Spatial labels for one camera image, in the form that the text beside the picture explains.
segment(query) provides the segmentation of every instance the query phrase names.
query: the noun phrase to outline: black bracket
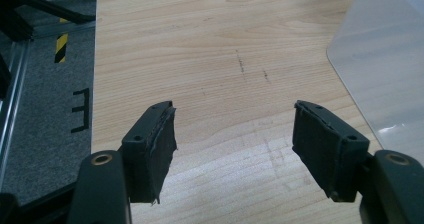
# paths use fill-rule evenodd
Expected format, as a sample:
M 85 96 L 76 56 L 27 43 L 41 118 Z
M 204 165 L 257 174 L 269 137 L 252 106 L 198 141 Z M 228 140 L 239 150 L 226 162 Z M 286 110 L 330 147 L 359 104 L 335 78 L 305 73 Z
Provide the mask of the black bracket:
M 159 193 L 177 149 L 172 102 L 151 106 L 122 139 L 122 154 L 131 202 L 160 203 Z
M 410 156 L 368 153 L 369 140 L 324 107 L 295 104 L 293 151 L 334 202 L 363 196 L 364 223 L 422 223 L 424 169 Z
M 6 97 L 11 78 L 12 76 L 10 74 L 9 68 L 7 67 L 3 57 L 0 54 L 0 100 Z
M 84 95 L 84 105 L 82 106 L 78 106 L 78 107 L 73 107 L 72 108 L 72 112 L 83 112 L 84 116 L 83 116 L 83 125 L 73 128 L 71 130 L 71 133 L 75 133 L 75 132 L 81 132 L 84 131 L 86 129 L 90 128 L 90 89 L 89 88 L 85 88 L 81 91 L 76 91 L 73 93 L 74 96 L 77 95 Z

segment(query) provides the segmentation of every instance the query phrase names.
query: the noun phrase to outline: wooden table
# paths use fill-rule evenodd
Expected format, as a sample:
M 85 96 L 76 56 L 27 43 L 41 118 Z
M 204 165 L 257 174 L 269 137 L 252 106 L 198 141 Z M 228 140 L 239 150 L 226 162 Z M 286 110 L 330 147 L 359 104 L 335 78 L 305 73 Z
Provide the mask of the wooden table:
M 358 223 L 291 150 L 296 100 L 372 140 L 326 57 L 352 0 L 98 0 L 93 152 L 173 100 L 179 150 L 134 223 Z

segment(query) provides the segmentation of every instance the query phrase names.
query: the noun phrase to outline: gray floor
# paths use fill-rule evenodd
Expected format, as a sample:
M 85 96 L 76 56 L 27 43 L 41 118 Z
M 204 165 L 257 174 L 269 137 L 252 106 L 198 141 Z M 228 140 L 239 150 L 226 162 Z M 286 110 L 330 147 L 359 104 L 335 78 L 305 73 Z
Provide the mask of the gray floor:
M 96 0 L 55 3 L 83 14 L 96 11 Z M 18 12 L 35 27 L 59 23 L 58 17 L 30 7 L 22 6 Z M 0 183 L 1 192 L 15 194 L 20 204 L 74 182 L 80 162 L 90 154 L 95 27 L 70 30 L 64 63 L 54 62 L 58 35 L 37 38 L 29 44 Z M 0 35 L 0 52 L 7 62 L 16 55 L 10 46 L 10 41 Z M 78 107 L 85 101 L 89 104 L 89 121 L 84 127 L 84 108 Z

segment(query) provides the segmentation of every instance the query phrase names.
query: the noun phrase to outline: transparent plastic sheet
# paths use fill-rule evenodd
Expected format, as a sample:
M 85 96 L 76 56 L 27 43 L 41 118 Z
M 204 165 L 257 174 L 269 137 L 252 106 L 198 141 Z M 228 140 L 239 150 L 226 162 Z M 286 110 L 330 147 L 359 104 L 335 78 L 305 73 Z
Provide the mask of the transparent plastic sheet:
M 424 0 L 354 0 L 327 55 L 383 148 L 424 164 Z

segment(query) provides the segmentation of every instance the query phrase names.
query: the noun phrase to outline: yellow black hazard stripe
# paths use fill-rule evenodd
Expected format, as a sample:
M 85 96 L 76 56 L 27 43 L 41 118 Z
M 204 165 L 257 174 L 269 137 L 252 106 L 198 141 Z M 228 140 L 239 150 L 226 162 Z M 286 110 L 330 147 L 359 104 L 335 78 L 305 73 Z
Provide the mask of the yellow black hazard stripe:
M 60 22 L 66 22 L 65 19 L 60 18 Z M 56 41 L 56 55 L 54 57 L 54 63 L 65 62 L 66 56 L 66 43 L 68 42 L 68 33 L 62 34 L 57 37 Z

